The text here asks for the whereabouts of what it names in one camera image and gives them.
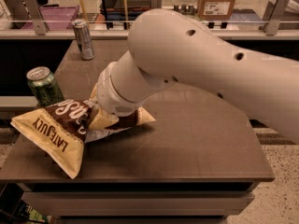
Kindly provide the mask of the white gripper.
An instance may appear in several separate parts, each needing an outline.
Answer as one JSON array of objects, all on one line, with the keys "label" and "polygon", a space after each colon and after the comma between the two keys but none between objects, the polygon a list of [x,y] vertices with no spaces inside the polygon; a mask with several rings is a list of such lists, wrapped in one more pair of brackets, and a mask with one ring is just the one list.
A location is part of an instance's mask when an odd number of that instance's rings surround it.
[{"label": "white gripper", "polygon": [[89,130],[105,129],[117,123],[118,117],[130,116],[140,107],[140,103],[130,102],[117,92],[112,82],[112,70],[115,66],[115,62],[110,63],[97,80],[97,102],[103,109],[96,107],[92,110],[88,121]]}]

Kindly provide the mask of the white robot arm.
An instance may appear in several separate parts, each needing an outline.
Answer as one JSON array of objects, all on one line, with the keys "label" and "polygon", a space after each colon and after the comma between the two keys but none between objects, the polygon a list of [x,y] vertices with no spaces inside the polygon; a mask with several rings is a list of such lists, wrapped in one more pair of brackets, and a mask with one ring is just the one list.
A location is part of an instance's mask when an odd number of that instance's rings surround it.
[{"label": "white robot arm", "polygon": [[219,95],[299,143],[299,67],[294,60],[242,49],[203,23],[153,9],[137,17],[128,50],[97,81],[97,102],[119,117],[152,94],[181,83]]}]

